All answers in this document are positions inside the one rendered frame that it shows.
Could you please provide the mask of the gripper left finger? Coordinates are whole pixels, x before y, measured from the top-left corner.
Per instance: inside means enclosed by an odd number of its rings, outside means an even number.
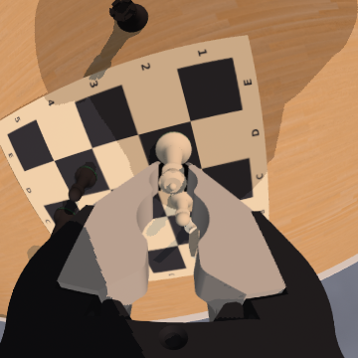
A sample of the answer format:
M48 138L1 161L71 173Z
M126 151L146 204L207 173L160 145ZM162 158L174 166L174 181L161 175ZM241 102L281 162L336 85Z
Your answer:
M106 299L119 300L130 316L132 303L148 289L142 233L153 219L162 167L156 161L82 207L35 252L10 298L0 358L13 358L26 339L51 323L100 316Z

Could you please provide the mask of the black and cream chessboard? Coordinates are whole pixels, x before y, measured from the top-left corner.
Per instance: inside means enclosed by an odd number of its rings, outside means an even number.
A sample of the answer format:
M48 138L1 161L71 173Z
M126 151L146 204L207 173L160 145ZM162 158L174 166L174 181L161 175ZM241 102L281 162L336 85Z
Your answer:
M269 220L264 123L248 35L155 53L57 89L0 120L0 145L52 233L57 209L75 214L161 162L155 148L167 132L189 139L185 163ZM96 182L72 202L68 192L82 166ZM170 197L162 191L153 197L153 220L143 232L148 281L194 272L189 233L176 224Z

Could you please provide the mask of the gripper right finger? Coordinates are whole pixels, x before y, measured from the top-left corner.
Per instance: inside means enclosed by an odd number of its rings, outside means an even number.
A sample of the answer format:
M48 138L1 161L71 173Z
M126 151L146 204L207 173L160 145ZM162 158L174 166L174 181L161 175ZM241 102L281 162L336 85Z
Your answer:
M305 257L260 211L192 163L183 167L191 221L200 232L195 292L207 302L209 321L225 303L239 302L244 319L289 326L326 358L344 358L326 291Z

